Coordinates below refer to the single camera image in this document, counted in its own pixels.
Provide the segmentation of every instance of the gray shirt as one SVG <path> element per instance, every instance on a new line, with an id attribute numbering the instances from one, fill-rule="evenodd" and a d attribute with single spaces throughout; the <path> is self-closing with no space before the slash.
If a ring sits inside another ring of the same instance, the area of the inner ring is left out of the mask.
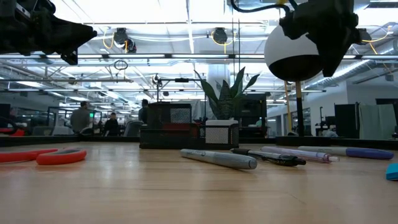
<path id="1" fill-rule="evenodd" d="M 75 132 L 80 132 L 90 124 L 90 112 L 84 108 L 74 110 L 70 117 L 70 124 Z"/>

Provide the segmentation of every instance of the marker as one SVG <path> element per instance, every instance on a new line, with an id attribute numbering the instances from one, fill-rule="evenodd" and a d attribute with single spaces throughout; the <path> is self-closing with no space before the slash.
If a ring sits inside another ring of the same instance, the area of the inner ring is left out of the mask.
<path id="1" fill-rule="evenodd" d="M 270 153 L 270 152 L 258 152 L 252 151 L 250 149 L 231 149 L 232 153 L 252 156 L 254 158 L 262 159 L 263 161 L 269 161 L 273 164 L 280 166 L 297 166 L 297 165 L 305 165 L 306 162 L 303 159 L 298 158 L 297 156 L 283 155 L 278 153 Z"/>
<path id="2" fill-rule="evenodd" d="M 300 146 L 298 150 L 310 152 L 324 152 L 331 155 L 359 157 L 367 159 L 392 159 L 394 154 L 391 152 L 366 149 L 357 147 L 321 147 L 321 146 Z"/>
<path id="3" fill-rule="evenodd" d="M 250 156 L 192 149 L 181 149 L 180 153 L 184 158 L 208 162 L 234 169 L 255 169 L 257 167 L 257 160 Z"/>
<path id="4" fill-rule="evenodd" d="M 293 149 L 284 149 L 279 147 L 264 146 L 261 148 L 262 152 L 280 153 L 290 156 L 297 156 L 307 162 L 319 162 L 319 163 L 331 163 L 338 162 L 339 158 L 331 156 L 330 154 L 323 152 L 308 152 Z"/>

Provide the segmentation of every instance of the black mesh basket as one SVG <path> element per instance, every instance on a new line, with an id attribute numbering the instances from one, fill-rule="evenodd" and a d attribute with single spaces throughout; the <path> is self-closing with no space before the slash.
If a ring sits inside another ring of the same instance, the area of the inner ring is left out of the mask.
<path id="1" fill-rule="evenodd" d="M 148 105 L 148 129 L 167 129 L 168 124 L 190 124 L 191 104 L 153 103 Z"/>
<path id="2" fill-rule="evenodd" d="M 239 147 L 238 124 L 199 126 L 192 123 L 191 110 L 190 104 L 150 104 L 147 126 L 141 128 L 140 148 L 222 150 Z"/>

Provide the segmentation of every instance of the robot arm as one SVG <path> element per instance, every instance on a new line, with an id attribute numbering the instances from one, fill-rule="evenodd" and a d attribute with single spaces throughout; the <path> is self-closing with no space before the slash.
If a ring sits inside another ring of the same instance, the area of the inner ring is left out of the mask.
<path id="1" fill-rule="evenodd" d="M 0 54 L 42 51 L 77 65 L 77 49 L 96 37 L 90 26 L 58 19 L 49 0 L 0 0 Z"/>

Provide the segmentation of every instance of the red object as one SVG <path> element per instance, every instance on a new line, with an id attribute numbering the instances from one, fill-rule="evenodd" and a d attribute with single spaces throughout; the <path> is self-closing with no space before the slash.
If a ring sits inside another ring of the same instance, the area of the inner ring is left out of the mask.
<path id="1" fill-rule="evenodd" d="M 25 152 L 2 152 L 0 153 L 0 162 L 32 161 L 35 160 L 39 154 L 55 151 L 58 151 L 58 149 L 44 149 Z"/>
<path id="2" fill-rule="evenodd" d="M 87 152 L 81 149 L 67 149 L 37 156 L 38 165 L 60 165 L 78 162 L 85 159 Z"/>
<path id="3" fill-rule="evenodd" d="M 9 131 L 12 131 L 12 128 L 0 128 L 0 133 L 9 132 Z M 10 134 L 9 136 L 12 136 L 12 137 L 16 137 L 16 136 L 17 136 L 17 137 L 25 136 L 25 131 L 22 130 L 22 129 L 18 129 L 16 133 Z"/>

